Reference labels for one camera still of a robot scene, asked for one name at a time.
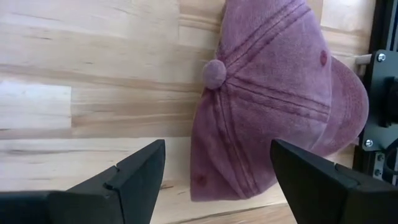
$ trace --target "pink baseball cap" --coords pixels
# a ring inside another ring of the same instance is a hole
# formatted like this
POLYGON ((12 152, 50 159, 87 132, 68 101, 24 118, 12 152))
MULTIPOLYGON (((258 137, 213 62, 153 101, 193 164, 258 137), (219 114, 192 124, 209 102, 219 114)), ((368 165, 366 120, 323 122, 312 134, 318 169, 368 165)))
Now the pink baseball cap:
POLYGON ((193 201, 246 199, 275 184, 273 139, 327 156, 362 131, 366 91, 331 56, 304 0, 228 0, 221 34, 193 122, 193 201))

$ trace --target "wooden board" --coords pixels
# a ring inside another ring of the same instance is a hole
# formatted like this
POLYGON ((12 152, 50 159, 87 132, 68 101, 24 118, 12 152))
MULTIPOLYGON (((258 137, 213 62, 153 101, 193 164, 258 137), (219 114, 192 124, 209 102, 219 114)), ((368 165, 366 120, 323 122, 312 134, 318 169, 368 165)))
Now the wooden board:
MULTIPOLYGON (((308 3, 333 55, 357 71, 374 0, 308 3)), ((223 5, 0 0, 0 190, 65 190, 162 138, 153 223, 291 223, 278 185, 247 201, 190 201, 190 128, 223 5)))

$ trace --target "cap brim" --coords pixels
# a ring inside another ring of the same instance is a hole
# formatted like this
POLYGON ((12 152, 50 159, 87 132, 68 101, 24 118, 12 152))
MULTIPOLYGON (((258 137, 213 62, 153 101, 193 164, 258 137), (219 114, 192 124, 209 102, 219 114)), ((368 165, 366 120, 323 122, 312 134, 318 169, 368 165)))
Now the cap brim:
POLYGON ((369 100, 359 77, 339 60, 332 58, 332 99, 327 127, 312 151, 330 155, 358 137, 369 113, 369 100))

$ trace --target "bolt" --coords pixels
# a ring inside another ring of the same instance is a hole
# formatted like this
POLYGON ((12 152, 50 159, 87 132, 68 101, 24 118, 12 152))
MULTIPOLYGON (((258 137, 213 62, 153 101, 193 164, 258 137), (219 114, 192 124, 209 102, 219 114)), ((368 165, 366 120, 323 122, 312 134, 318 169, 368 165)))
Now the bolt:
POLYGON ((370 139, 366 140, 365 146, 366 146, 366 147, 372 147, 372 146, 373 146, 373 141, 370 140, 370 139))
POLYGON ((381 54, 379 54, 379 55, 377 56, 377 61, 378 61, 378 62, 383 62, 383 61, 385 61, 385 60, 386 60, 386 55, 385 55, 385 54, 381 53, 381 54))
POLYGON ((378 160, 378 161, 384 160, 384 155, 382 155, 382 154, 378 155, 378 156, 377 156, 377 160, 378 160))
POLYGON ((379 169, 376 169, 376 170, 374 171, 374 175, 380 176, 380 175, 381 175, 381 171, 380 171, 379 169))

